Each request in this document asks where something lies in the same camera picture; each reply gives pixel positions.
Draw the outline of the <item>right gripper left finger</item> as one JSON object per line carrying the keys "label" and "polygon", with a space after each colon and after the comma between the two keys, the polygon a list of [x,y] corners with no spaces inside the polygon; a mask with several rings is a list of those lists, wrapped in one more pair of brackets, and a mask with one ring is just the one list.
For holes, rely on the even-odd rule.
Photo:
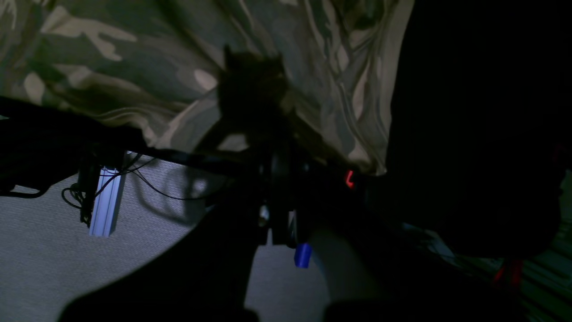
{"label": "right gripper left finger", "polygon": [[180,165],[231,182],[209,195],[208,212],[173,247],[133,273],[70,302],[60,322],[257,322],[244,302],[255,252],[270,154],[246,163],[188,155]]}

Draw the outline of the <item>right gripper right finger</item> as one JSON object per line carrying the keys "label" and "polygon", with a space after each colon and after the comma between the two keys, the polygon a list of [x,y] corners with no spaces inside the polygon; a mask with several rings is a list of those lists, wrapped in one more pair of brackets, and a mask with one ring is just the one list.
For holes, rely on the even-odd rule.
{"label": "right gripper right finger", "polygon": [[510,295],[415,245],[366,208],[335,168],[286,151],[286,233],[321,263],[332,292],[325,322],[526,322]]}

